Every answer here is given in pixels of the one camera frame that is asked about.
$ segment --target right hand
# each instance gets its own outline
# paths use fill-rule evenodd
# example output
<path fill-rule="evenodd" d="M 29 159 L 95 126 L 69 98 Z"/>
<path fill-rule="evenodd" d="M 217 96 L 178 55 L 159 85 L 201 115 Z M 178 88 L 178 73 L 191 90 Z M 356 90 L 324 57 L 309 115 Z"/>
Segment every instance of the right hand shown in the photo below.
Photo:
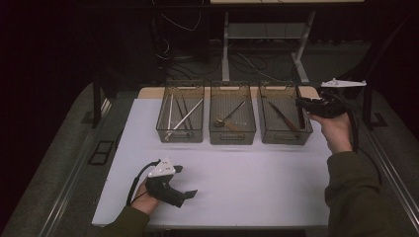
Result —
<path fill-rule="evenodd" d="M 326 138 L 327 146 L 332 154 L 352 151 L 351 122 L 348 114 L 344 113 L 336 118 L 322 118 L 316 115 L 309 115 L 309 117 L 321 124 L 321 132 Z"/>

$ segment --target olive green sleeve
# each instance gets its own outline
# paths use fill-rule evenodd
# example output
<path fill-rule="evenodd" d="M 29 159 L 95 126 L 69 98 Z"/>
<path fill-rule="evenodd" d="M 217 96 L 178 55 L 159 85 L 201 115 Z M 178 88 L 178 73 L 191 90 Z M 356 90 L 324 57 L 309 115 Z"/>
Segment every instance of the olive green sleeve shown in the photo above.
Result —
<path fill-rule="evenodd" d="M 150 217 L 130 206 L 124 207 L 117 219 L 101 230 L 101 237 L 142 237 Z"/>
<path fill-rule="evenodd" d="M 357 154 L 334 154 L 327 165 L 330 182 L 325 199 L 330 207 L 329 236 L 397 236 L 380 186 L 364 170 Z"/>

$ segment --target floor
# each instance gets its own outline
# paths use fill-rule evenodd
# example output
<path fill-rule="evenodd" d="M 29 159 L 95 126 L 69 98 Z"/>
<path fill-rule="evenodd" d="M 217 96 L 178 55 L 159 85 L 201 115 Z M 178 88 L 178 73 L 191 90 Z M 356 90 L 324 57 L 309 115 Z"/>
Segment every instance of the floor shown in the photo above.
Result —
<path fill-rule="evenodd" d="M 188 52 L 176 52 L 175 63 L 167 66 L 168 78 L 205 78 L 220 80 L 220 44 L 212 41 L 209 61 L 196 61 Z M 354 67 L 369 48 L 366 42 L 340 44 L 316 43 L 306 47 L 302 64 L 310 85 L 318 87 Z M 229 47 L 230 79 L 297 81 L 290 51 L 293 41 L 232 41 Z M 103 118 L 92 128 L 93 92 L 89 85 L 74 102 L 42 163 L 22 197 L 2 236 L 96 236 L 100 227 L 91 224 L 103 185 L 118 149 L 130 106 L 137 92 L 119 92 L 115 99 L 105 99 Z M 362 95 L 349 103 L 359 113 Z M 404 126 L 385 98 L 374 93 L 373 112 L 383 116 L 387 126 L 373 132 L 360 125 L 360 158 L 374 176 L 379 177 L 372 160 L 378 163 L 382 150 L 403 181 L 408 194 L 419 197 L 419 142 Z M 379 146 L 371 140 L 377 140 Z M 419 236 L 406 206 L 394 191 L 394 183 L 380 169 L 382 192 L 388 203 L 391 221 L 400 236 Z M 208 232 L 159 231 L 149 236 L 307 236 L 326 237 L 326 228 L 305 230 L 270 230 Z"/>

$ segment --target white table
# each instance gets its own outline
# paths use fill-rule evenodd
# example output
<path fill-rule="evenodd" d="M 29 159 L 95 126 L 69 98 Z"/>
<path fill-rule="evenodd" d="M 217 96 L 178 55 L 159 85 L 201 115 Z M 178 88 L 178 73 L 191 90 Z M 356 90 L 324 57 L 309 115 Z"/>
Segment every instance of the white table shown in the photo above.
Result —
<path fill-rule="evenodd" d="M 146 92 L 144 95 L 142 98 L 152 98 Z M 327 225 L 324 189 L 329 180 L 326 160 L 330 152 L 317 122 L 312 123 L 314 132 L 303 146 L 263 144 L 254 101 L 258 130 L 253 145 L 211 145 L 210 100 L 206 98 L 204 142 L 161 143 L 155 129 L 160 105 L 161 99 L 134 101 L 94 225 L 114 221 L 126 204 L 134 177 L 146 164 L 166 156 L 174 165 L 184 167 L 170 182 L 172 188 L 198 193 L 181 208 L 162 202 L 151 216 L 151 228 Z"/>

